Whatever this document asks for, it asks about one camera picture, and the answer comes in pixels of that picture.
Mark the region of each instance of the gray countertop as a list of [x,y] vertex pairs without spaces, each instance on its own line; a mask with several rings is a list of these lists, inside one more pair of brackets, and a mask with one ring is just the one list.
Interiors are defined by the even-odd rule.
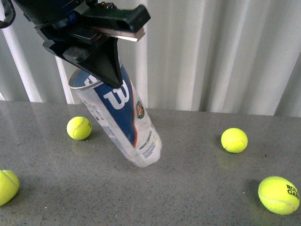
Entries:
[[[0,207],[3,226],[297,226],[260,203],[259,183],[281,176],[301,190],[301,118],[152,110],[162,139],[160,160],[127,161],[84,105],[0,102],[0,169],[20,180]],[[77,141],[74,116],[93,131]],[[223,150],[220,137],[243,129],[248,147]]]

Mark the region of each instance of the white curtain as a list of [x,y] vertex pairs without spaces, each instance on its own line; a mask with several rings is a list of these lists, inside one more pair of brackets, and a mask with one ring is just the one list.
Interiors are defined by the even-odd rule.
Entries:
[[[300,0],[113,2],[151,15],[142,40],[119,40],[147,107],[301,117]],[[80,104],[67,84],[75,67],[43,48],[14,5],[0,32],[0,99]]]

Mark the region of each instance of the orange stripe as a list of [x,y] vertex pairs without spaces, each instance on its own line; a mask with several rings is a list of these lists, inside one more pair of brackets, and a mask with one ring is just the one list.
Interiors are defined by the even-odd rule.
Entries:
[[130,83],[131,83],[131,88],[132,88],[132,98],[133,98],[133,115],[134,115],[134,121],[133,121],[133,127],[134,127],[134,130],[135,130],[135,141],[134,141],[134,147],[136,147],[136,144],[137,144],[137,139],[138,139],[138,133],[137,133],[137,129],[136,129],[136,126],[135,126],[135,104],[134,104],[134,89],[133,89],[133,85],[132,85],[132,81],[131,79],[129,78],[130,80]]

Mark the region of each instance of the robotic arm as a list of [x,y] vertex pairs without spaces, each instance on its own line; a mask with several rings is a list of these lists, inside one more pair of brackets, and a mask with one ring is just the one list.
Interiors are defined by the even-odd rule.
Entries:
[[[139,5],[120,10],[113,3],[97,0],[14,0],[25,17],[35,24],[44,48],[87,71],[113,88],[122,85],[118,60],[118,38],[138,41],[151,18]],[[0,28],[15,19],[10,0],[2,0],[6,19]]]

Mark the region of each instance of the can lid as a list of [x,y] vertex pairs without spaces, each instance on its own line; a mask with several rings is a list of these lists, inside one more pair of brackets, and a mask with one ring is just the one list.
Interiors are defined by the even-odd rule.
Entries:
[[90,89],[101,84],[103,81],[82,69],[77,69],[69,79],[69,87],[75,90]]

